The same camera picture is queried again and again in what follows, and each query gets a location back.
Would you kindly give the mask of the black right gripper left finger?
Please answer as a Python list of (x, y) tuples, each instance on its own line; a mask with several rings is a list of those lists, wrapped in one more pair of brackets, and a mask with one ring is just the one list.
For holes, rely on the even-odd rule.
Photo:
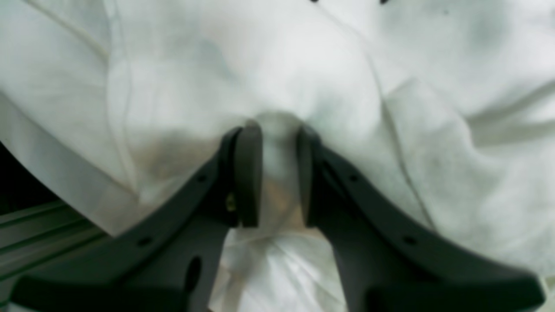
[(262, 130), (228, 131), (162, 207), (122, 235), (24, 274), (12, 312), (206, 312), (230, 229), (258, 226)]

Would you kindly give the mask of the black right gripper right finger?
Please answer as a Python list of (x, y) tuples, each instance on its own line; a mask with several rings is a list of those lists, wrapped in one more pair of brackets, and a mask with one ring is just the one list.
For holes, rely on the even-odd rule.
[(392, 204), (302, 126), (297, 134), (305, 224), (331, 243), (350, 312), (533, 312), (539, 278), (460, 247)]

